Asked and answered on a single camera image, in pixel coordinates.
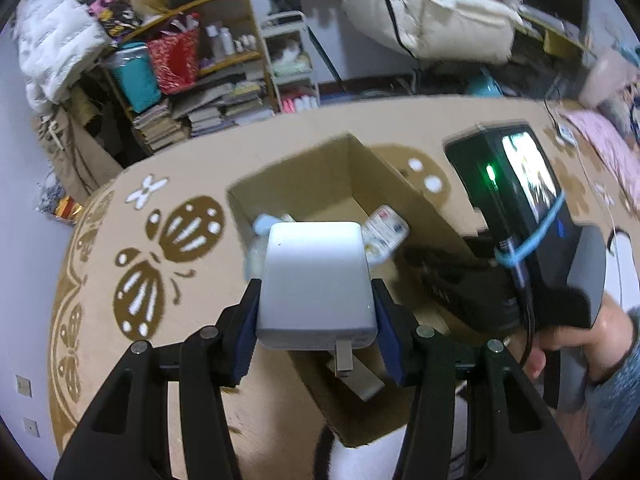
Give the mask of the person's right hand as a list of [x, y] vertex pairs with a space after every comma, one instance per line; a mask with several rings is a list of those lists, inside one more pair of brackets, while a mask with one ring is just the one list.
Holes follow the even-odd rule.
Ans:
[[538, 378], [547, 364], [547, 352], [577, 348], [586, 358], [589, 379], [603, 382], [622, 366], [636, 339], [630, 314], [611, 296], [604, 295], [597, 321], [590, 330], [554, 326], [539, 332], [524, 364], [525, 374], [530, 379]]

